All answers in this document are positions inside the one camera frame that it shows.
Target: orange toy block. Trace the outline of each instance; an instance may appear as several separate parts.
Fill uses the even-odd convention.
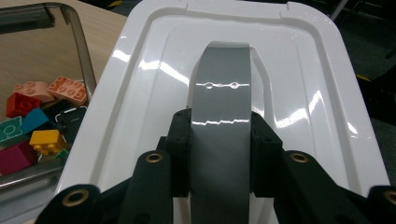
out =
[[[41,103],[51,102],[55,97],[47,91],[49,84],[43,81],[28,81],[25,84],[17,84],[14,92],[33,97],[40,100]]]
[[[74,105],[84,105],[87,101],[85,85],[68,77],[58,77],[47,90],[59,99],[65,99]]]
[[[29,145],[45,156],[51,153],[57,154],[67,147],[58,130],[34,131]]]

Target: gray tape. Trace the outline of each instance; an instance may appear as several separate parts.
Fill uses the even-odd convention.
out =
[[[248,223],[250,56],[248,45],[209,46],[191,114],[192,224]]]

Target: teal toy block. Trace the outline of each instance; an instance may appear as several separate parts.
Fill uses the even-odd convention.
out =
[[[21,130],[23,134],[31,135],[35,130],[55,129],[55,125],[47,117],[41,108],[35,108],[30,111],[23,120]]]
[[[21,130],[23,118],[18,116],[0,122],[0,146],[10,147],[29,139]]]

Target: wooden surface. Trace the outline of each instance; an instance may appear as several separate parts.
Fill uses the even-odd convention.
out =
[[[96,80],[100,78],[126,17],[77,0],[1,0],[0,8],[58,2],[76,10]],[[51,11],[54,16],[60,11]],[[70,26],[62,20],[55,28],[0,35],[0,121],[6,119],[6,100],[13,87],[26,81],[52,82],[58,76],[82,79]]]

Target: toy brick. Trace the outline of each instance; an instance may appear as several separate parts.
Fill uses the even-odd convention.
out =
[[[39,100],[14,92],[7,99],[6,116],[9,118],[25,117],[32,109],[38,107],[40,107]]]
[[[0,175],[9,175],[33,165],[37,161],[36,152],[29,141],[18,143],[0,151]]]
[[[48,91],[59,99],[65,99],[74,105],[84,105],[87,101],[85,85],[68,77],[58,77],[49,85]]]
[[[17,84],[14,91],[26,96],[36,98],[41,103],[54,101],[55,98],[51,95],[47,88],[49,84],[43,81],[28,81],[25,84]]]
[[[64,135],[64,139],[66,139],[68,144],[75,141],[85,112],[87,112],[87,107],[79,106],[65,110],[55,117],[56,127]]]
[[[67,146],[58,130],[34,131],[29,144],[43,155],[59,153]]]
[[[57,102],[56,104],[50,105],[46,108],[44,108],[44,113],[47,115],[47,117],[55,123],[55,117],[60,114],[62,111],[68,110],[72,108],[73,105],[66,101],[66,100],[61,100]]]
[[[21,130],[22,121],[23,118],[18,116],[14,119],[0,122],[0,146],[10,147],[29,139]]]
[[[23,120],[21,130],[24,134],[30,134],[35,130],[54,129],[55,125],[47,118],[41,108],[30,111]]]

